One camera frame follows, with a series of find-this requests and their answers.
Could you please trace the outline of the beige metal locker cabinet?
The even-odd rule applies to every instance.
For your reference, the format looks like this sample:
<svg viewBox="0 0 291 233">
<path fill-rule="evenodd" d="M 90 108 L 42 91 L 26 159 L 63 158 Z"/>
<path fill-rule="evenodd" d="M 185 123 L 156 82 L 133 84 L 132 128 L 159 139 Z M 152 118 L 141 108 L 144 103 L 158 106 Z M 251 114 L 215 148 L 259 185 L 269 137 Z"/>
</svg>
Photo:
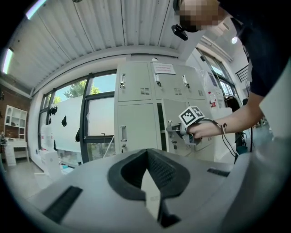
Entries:
<svg viewBox="0 0 291 233">
<path fill-rule="evenodd" d="M 173 65 L 176 75 L 155 74 L 153 62 L 126 62 L 117 69 L 114 136 L 116 153 L 156 148 L 167 151 L 162 99 L 197 106 L 211 118 L 201 79 L 190 66 Z M 211 160 L 214 139 L 203 138 L 186 156 Z"/>
</svg>

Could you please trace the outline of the grey metal locker door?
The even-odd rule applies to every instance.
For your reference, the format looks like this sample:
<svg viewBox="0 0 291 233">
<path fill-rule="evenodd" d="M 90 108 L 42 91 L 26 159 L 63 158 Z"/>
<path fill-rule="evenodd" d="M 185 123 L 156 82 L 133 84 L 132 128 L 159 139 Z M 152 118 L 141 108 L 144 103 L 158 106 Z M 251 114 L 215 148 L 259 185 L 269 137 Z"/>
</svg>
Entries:
<svg viewBox="0 0 291 233">
<path fill-rule="evenodd" d="M 191 147 L 187 146 L 176 132 L 168 132 L 166 128 L 180 124 L 179 114 L 187 107 L 188 105 L 184 101 L 162 99 L 167 151 L 180 156 L 188 155 Z"/>
</svg>

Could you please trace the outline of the person's right forearm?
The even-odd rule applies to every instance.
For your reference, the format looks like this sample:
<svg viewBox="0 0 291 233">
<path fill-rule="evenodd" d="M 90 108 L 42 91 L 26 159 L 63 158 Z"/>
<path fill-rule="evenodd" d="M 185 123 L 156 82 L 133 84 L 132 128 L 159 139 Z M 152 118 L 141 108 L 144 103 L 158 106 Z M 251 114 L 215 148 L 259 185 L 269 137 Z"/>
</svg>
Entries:
<svg viewBox="0 0 291 233">
<path fill-rule="evenodd" d="M 263 117 L 260 103 L 264 97 L 250 93 L 248 102 L 234 113 L 216 120 L 220 125 L 226 124 L 226 133 L 236 133 L 256 125 Z"/>
</svg>

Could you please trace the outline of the clear dispenser water bottle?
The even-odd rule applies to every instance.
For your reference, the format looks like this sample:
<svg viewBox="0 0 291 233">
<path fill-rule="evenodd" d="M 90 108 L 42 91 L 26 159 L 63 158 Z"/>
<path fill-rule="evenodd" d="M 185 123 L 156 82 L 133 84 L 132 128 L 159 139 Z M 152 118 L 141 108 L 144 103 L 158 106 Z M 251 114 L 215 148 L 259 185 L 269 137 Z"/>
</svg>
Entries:
<svg viewBox="0 0 291 233">
<path fill-rule="evenodd" d="M 54 138 L 51 125 L 44 124 L 41 126 L 40 137 L 42 150 L 50 151 L 54 149 Z"/>
</svg>

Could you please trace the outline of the person's right hand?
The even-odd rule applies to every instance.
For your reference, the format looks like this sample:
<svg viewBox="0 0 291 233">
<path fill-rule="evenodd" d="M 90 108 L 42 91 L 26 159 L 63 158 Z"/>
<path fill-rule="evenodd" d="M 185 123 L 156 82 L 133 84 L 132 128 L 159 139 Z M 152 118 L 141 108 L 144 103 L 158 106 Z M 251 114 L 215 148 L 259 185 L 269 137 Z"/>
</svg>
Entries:
<svg viewBox="0 0 291 233">
<path fill-rule="evenodd" d="M 212 137 L 220 134 L 220 130 L 212 122 L 194 123 L 187 129 L 188 134 L 192 134 L 195 139 Z"/>
</svg>

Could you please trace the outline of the white shelf desk unit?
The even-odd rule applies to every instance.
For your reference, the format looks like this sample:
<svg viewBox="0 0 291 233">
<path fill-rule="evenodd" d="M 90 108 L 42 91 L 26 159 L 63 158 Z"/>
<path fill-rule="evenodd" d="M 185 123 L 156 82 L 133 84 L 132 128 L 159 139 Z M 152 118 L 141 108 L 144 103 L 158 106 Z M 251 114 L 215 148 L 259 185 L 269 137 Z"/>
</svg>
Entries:
<svg viewBox="0 0 291 233">
<path fill-rule="evenodd" d="M 17 158 L 30 160 L 26 141 L 26 122 L 27 111 L 10 105 L 6 107 L 4 134 L 5 160 L 8 166 L 15 166 Z"/>
</svg>

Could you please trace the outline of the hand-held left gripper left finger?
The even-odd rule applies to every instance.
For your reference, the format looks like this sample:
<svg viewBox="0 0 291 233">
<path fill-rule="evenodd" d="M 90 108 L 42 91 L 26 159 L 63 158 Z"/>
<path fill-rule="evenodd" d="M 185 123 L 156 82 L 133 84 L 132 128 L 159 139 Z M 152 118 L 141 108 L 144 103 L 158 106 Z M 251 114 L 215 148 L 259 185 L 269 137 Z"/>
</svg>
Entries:
<svg viewBox="0 0 291 233">
<path fill-rule="evenodd" d="M 129 200 L 119 195 L 108 177 L 127 152 L 85 163 L 29 198 L 34 217 L 45 233 L 162 233 L 144 200 Z"/>
</svg>

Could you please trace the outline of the dark framed window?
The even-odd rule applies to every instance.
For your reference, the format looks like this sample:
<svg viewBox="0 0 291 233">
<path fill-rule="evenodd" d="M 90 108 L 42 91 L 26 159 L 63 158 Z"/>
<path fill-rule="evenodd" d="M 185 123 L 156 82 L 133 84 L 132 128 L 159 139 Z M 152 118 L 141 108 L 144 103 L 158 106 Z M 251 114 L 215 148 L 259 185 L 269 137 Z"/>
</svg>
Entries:
<svg viewBox="0 0 291 233">
<path fill-rule="evenodd" d="M 116 70 L 90 73 L 48 92 L 39 125 L 52 127 L 53 148 L 70 167 L 115 154 Z"/>
</svg>

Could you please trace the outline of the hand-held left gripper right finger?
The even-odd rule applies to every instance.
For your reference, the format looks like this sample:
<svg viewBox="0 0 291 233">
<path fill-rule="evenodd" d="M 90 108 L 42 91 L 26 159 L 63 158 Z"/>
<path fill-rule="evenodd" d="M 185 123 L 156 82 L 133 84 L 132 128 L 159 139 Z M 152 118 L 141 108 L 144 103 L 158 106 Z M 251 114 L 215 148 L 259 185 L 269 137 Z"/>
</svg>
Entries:
<svg viewBox="0 0 291 233">
<path fill-rule="evenodd" d="M 238 164 L 203 161 L 156 149 L 148 164 L 162 176 L 160 219 L 147 233 L 230 233 L 238 217 Z"/>
</svg>

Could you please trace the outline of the white paper notice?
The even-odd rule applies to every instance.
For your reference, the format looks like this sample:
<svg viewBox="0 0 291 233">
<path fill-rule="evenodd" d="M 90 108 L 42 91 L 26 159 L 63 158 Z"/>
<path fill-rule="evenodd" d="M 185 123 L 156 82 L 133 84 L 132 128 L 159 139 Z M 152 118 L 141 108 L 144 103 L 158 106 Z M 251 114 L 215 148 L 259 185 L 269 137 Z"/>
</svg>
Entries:
<svg viewBox="0 0 291 233">
<path fill-rule="evenodd" d="M 155 74 L 170 74 L 170 75 L 176 75 L 176 72 L 174 70 L 174 67 L 172 64 L 166 64 L 166 63 L 152 63 L 154 68 Z"/>
</svg>

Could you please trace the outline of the ceiling strip light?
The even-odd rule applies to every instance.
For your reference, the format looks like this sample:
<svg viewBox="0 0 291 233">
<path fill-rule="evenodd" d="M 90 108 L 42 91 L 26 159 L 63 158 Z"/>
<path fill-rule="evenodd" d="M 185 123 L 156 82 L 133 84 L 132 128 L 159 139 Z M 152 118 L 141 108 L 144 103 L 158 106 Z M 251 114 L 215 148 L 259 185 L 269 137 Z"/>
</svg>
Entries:
<svg viewBox="0 0 291 233">
<path fill-rule="evenodd" d="M 4 53 L 4 59 L 3 59 L 3 62 L 2 62 L 2 72 L 4 74 L 8 74 L 8 71 L 9 71 L 9 66 L 10 66 L 10 62 L 11 62 L 11 59 L 12 59 L 12 56 L 13 56 L 13 50 L 11 48 L 8 48 L 5 50 L 5 53 Z"/>
<path fill-rule="evenodd" d="M 26 12 L 25 16 L 28 20 L 32 18 L 32 16 L 37 12 L 37 10 L 42 7 L 47 0 L 37 0 Z"/>
</svg>

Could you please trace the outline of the person's body in navy clothes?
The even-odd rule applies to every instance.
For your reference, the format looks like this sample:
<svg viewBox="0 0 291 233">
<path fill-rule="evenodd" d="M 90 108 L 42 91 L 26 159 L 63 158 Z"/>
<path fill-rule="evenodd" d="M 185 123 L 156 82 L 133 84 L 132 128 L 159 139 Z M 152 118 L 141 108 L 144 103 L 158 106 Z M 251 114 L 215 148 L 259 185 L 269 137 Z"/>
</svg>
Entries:
<svg viewBox="0 0 291 233">
<path fill-rule="evenodd" d="M 230 17 L 251 69 L 251 92 L 265 97 L 291 56 L 279 33 L 291 24 L 291 0 L 174 0 L 187 32 L 205 30 Z"/>
</svg>

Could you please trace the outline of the white water dispenser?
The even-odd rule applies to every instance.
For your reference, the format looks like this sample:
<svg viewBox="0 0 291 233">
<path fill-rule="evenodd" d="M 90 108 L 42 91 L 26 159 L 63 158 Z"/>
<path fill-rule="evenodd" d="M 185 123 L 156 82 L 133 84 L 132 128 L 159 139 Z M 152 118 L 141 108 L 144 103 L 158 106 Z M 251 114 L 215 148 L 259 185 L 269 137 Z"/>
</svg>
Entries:
<svg viewBox="0 0 291 233">
<path fill-rule="evenodd" d="M 62 177 L 60 161 L 57 151 L 40 150 L 41 162 L 44 165 L 43 172 L 36 172 L 34 176 L 41 185 L 57 181 Z"/>
</svg>

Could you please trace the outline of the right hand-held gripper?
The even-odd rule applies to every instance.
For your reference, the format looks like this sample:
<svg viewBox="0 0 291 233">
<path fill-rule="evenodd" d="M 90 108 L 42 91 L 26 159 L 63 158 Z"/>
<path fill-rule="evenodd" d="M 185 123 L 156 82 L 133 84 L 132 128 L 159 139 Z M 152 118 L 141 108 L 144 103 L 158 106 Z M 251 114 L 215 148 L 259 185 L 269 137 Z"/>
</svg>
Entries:
<svg viewBox="0 0 291 233">
<path fill-rule="evenodd" d="M 201 140 L 195 139 L 192 133 L 187 133 L 187 130 L 192 124 L 198 123 L 204 117 L 205 115 L 197 106 L 190 106 L 179 115 L 181 123 L 168 126 L 166 131 L 180 132 L 185 144 L 196 146 Z"/>
</svg>

